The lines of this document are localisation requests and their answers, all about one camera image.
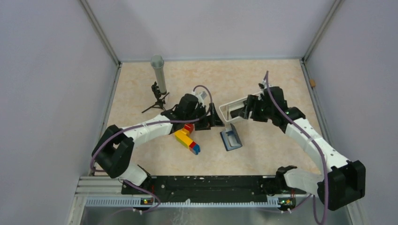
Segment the dark blue card holder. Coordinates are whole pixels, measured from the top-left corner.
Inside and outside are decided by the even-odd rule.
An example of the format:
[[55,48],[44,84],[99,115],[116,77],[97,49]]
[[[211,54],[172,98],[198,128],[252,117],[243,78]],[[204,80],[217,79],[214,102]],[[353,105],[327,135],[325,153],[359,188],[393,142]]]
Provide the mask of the dark blue card holder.
[[229,124],[221,131],[220,136],[226,151],[239,149],[243,146],[236,127],[233,124]]

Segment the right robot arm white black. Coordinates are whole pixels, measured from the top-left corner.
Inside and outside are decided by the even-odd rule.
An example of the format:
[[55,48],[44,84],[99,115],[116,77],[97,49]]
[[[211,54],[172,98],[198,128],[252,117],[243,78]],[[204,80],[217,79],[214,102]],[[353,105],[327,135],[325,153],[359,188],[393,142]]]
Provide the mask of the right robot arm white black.
[[261,92],[235,100],[225,107],[222,115],[227,122],[242,119],[271,121],[295,140],[319,168],[321,173],[315,174],[294,166],[280,167],[275,180],[279,192],[288,193],[291,189],[298,188],[319,197],[331,211],[365,196],[364,164],[340,154],[315,131],[297,107],[288,107],[280,87],[262,87]]

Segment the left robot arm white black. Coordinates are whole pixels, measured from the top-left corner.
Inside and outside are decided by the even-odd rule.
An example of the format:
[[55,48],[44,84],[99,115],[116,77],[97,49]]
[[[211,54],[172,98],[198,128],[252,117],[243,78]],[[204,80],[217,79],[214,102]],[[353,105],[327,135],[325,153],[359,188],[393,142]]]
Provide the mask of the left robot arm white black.
[[110,178],[132,183],[140,194],[149,191],[149,174],[132,162],[133,150],[157,137],[172,134],[192,124],[196,131],[223,127],[213,102],[206,107],[199,95],[185,94],[178,104],[156,117],[128,128],[109,126],[92,152],[91,163],[97,163]]

